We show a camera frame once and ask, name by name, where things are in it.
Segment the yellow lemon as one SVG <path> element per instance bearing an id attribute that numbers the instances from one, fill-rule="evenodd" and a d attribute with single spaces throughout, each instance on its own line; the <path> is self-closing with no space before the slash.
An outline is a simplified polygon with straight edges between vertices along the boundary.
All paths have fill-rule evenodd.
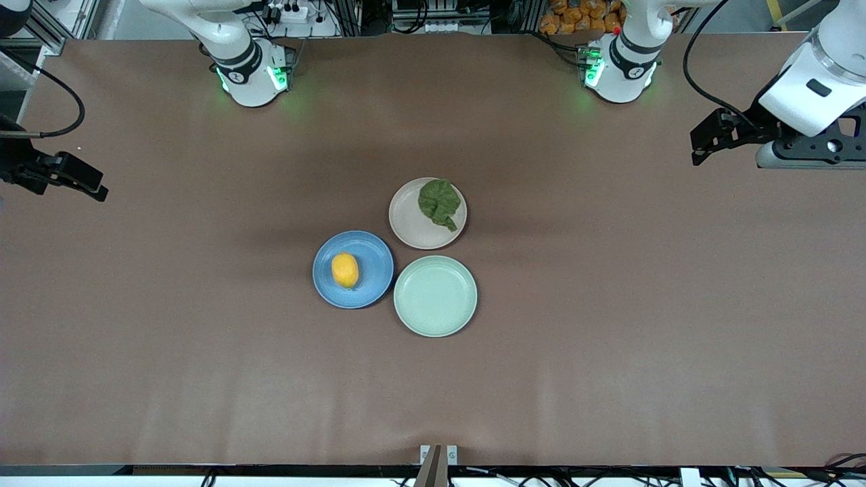
<path id="1" fill-rule="evenodd" d="M 353 289 L 360 278 L 358 260 L 351 253 L 340 252 L 331 259 L 334 281 L 343 289 Z"/>

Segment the green lettuce leaf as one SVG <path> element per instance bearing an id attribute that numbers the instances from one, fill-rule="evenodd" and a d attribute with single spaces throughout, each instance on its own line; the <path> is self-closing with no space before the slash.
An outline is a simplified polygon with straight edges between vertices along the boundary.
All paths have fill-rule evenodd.
<path id="1" fill-rule="evenodd" d="M 455 216 L 464 206 L 463 197 L 448 179 L 433 179 L 425 183 L 419 191 L 417 204 L 421 213 L 434 225 L 457 231 Z"/>

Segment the bag of orange fruit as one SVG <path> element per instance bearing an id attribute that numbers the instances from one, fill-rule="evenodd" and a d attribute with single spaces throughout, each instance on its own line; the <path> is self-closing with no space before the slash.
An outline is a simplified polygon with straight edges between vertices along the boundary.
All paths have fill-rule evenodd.
<path id="1" fill-rule="evenodd" d="M 618 34 L 626 16 L 627 9 L 621 0 L 547 0 L 539 32 L 547 36 L 583 30 Z"/>

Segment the white power strip with plugs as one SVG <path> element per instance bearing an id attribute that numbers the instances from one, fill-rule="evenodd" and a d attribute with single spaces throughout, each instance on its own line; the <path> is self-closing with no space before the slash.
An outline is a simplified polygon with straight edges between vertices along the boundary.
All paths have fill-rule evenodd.
<path id="1" fill-rule="evenodd" d="M 266 24 L 306 24 L 316 13 L 307 0 L 263 0 L 260 9 Z"/>

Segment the blue plate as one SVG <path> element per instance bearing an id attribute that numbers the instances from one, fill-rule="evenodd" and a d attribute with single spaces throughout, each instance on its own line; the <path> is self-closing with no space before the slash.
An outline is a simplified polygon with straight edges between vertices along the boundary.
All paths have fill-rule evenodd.
<path id="1" fill-rule="evenodd" d="M 352 289 L 337 283 L 333 259 L 340 253 L 355 258 L 359 280 Z M 365 308 L 386 295 L 394 278 L 395 264 L 390 248 L 381 238 L 367 231 L 353 230 L 325 241 L 313 259 L 313 286 L 328 303 L 338 308 Z"/>

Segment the light green plate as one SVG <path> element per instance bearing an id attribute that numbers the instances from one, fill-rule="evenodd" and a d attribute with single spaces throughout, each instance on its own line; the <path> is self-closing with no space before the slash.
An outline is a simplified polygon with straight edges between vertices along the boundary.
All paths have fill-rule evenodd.
<path id="1" fill-rule="evenodd" d="M 393 302 L 399 320 L 412 332 L 447 337 L 472 321 L 478 287 L 463 263 L 448 256 L 424 256 L 400 273 Z"/>

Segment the beige plate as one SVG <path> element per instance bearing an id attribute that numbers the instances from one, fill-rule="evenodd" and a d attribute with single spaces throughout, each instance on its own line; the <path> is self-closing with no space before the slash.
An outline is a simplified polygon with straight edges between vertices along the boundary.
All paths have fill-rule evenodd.
<path id="1" fill-rule="evenodd" d="M 424 185 L 433 180 L 434 178 L 418 178 L 409 181 L 396 191 L 389 205 L 388 216 L 393 233 L 406 246 L 418 250 L 436 250 L 449 246 L 460 237 L 468 219 L 468 205 L 458 188 L 454 188 L 454 191 L 459 197 L 460 206 L 452 216 L 457 230 L 450 231 L 424 216 L 418 198 Z"/>

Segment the aluminium frame profile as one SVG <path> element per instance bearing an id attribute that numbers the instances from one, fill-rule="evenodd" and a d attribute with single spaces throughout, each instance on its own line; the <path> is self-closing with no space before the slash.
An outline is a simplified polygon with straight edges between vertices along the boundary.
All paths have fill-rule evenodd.
<path id="1" fill-rule="evenodd" d="M 106 0 L 32 0 L 26 30 L 59 55 L 70 39 L 95 37 Z"/>

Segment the small metal bracket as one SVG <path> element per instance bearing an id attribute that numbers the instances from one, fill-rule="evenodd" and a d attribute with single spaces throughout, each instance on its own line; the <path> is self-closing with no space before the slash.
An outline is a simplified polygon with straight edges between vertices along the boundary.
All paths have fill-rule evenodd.
<path id="1" fill-rule="evenodd" d="M 423 444 L 423 446 L 420 446 L 419 460 L 417 462 L 418 465 L 421 465 L 424 462 L 431 448 L 432 446 L 430 446 L 429 444 Z M 447 463 L 449 466 L 456 466 L 459 464 L 458 446 L 455 446 L 454 444 L 449 444 L 448 446 L 444 446 L 442 449 L 447 454 Z"/>

